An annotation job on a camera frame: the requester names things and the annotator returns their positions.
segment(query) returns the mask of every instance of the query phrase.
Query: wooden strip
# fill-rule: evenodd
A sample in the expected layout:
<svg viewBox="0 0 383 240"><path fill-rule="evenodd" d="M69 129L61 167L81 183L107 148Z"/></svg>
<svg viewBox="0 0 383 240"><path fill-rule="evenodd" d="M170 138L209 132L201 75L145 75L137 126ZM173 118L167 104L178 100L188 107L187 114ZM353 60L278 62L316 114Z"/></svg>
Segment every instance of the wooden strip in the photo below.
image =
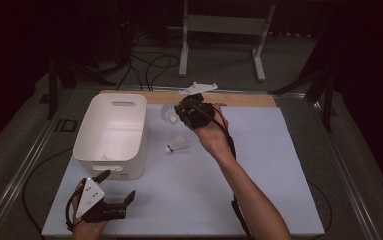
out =
<svg viewBox="0 0 383 240"><path fill-rule="evenodd" d="M116 91L103 90L100 93L129 93L140 94L147 98L149 104L165 104L169 101L181 101L184 96L178 92L144 92L144 91ZM203 93L204 102L220 103L228 106L246 107L276 107L275 100L265 94L242 94L242 93Z"/></svg>

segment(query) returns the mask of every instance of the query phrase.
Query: forearm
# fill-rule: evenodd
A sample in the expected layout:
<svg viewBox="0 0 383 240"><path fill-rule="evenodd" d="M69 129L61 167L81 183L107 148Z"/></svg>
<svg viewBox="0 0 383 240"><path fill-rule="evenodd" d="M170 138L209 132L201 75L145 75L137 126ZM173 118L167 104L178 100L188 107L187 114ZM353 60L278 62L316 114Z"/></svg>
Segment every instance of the forearm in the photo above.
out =
<svg viewBox="0 0 383 240"><path fill-rule="evenodd" d="M282 216L232 154L223 151L213 157L234 192L252 235L256 239L291 239Z"/></svg>

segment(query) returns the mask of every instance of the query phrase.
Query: hand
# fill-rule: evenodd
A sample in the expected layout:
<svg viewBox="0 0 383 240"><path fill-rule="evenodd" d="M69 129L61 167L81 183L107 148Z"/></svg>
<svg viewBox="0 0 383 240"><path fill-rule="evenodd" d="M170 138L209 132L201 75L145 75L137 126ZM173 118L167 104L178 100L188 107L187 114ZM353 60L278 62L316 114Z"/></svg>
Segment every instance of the hand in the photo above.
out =
<svg viewBox="0 0 383 240"><path fill-rule="evenodd" d="M78 190L82 186L82 181L79 182L76 190ZM82 218L76 217L76 210L79 206L79 195L76 195L72 201L73 205L73 225L75 226L72 230L73 239L81 239L81 240L96 240L99 239L101 233L106 227L108 221L102 221L98 223L87 223Z"/></svg>
<svg viewBox="0 0 383 240"><path fill-rule="evenodd" d="M222 114L219 104L213 104L215 108L215 120L219 122L225 129L228 129L228 120ZM200 139L201 145L215 159L218 159L220 154L230 153L228 139L222 129L213 121L204 127L192 129Z"/></svg>

